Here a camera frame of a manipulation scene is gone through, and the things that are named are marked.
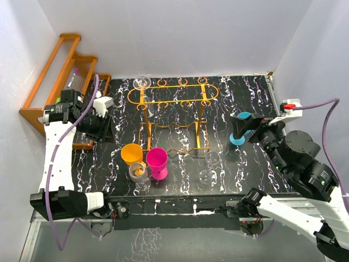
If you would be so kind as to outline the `yellow plastic wine glass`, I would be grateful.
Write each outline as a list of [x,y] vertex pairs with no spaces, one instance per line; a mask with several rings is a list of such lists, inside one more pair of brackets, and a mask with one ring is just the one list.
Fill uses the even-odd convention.
[[121,150],[121,158],[128,166],[143,163],[143,150],[138,144],[127,144]]

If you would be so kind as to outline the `tall clear wine glass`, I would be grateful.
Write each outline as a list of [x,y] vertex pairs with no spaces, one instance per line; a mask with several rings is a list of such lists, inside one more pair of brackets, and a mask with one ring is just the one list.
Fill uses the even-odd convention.
[[154,116],[154,105],[151,104],[152,100],[150,97],[146,95],[146,90],[150,88],[151,86],[151,79],[147,76],[139,76],[133,80],[133,87],[134,89],[137,89],[139,91],[143,91],[143,94],[141,97],[143,98],[144,102],[147,102],[147,111],[148,116],[153,117]]

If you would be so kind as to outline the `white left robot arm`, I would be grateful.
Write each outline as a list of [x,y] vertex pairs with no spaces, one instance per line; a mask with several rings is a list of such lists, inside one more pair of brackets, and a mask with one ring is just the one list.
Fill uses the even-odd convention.
[[30,205],[47,221],[84,217],[93,213],[106,218],[112,213],[112,204],[106,193],[82,193],[74,189],[71,174],[73,142],[76,132],[98,142],[110,142],[113,99],[100,97],[87,109],[82,94],[63,90],[61,100],[45,106],[44,130],[46,152],[44,172],[39,191],[30,196]]

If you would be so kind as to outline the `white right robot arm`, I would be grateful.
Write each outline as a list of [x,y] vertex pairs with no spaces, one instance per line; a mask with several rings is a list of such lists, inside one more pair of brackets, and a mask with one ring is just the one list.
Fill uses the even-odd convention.
[[316,218],[283,204],[264,191],[252,188],[243,198],[244,212],[251,217],[265,216],[295,230],[314,243],[333,261],[348,261],[348,211],[341,196],[340,181],[332,169],[316,160],[320,146],[303,131],[282,135],[285,122],[250,114],[231,116],[233,137],[240,139],[254,131],[250,143],[259,143],[287,183],[321,217]]

